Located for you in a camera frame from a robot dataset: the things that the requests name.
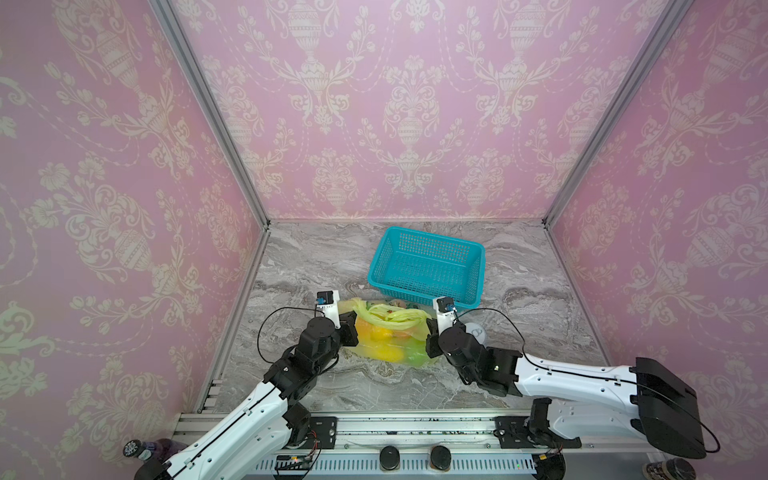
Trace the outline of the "yellow-green plastic bag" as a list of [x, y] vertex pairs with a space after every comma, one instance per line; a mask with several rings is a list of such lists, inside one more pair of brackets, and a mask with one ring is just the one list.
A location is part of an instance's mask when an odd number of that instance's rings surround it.
[[339, 314], [342, 313], [356, 314], [358, 344], [348, 347], [354, 354], [415, 368], [431, 362], [426, 353], [426, 339], [427, 320], [433, 313], [400, 300], [386, 303], [361, 298], [342, 301]]

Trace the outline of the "yellow toy fruit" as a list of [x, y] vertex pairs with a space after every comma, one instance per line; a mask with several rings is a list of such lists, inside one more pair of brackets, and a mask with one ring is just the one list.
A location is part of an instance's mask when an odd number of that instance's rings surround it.
[[374, 359], [390, 363], [401, 363], [404, 351], [392, 330], [372, 326], [367, 341], [367, 349]]

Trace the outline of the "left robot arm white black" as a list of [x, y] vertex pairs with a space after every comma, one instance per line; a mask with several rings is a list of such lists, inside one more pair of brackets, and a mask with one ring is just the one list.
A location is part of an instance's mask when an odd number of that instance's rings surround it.
[[343, 347], [358, 344], [356, 319], [353, 311], [311, 319], [249, 396], [197, 441], [128, 441], [123, 456], [142, 463], [134, 477], [242, 479], [263, 458], [303, 445], [310, 436], [311, 414], [300, 401]]

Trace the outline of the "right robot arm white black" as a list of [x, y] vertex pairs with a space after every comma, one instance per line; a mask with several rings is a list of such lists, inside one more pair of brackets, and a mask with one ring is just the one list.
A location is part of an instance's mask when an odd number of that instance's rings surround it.
[[445, 357], [464, 384], [533, 399], [529, 435], [540, 445], [627, 435], [677, 457], [708, 454], [694, 388], [654, 359], [608, 367], [556, 362], [487, 347], [460, 321], [430, 319], [427, 326], [428, 356]]

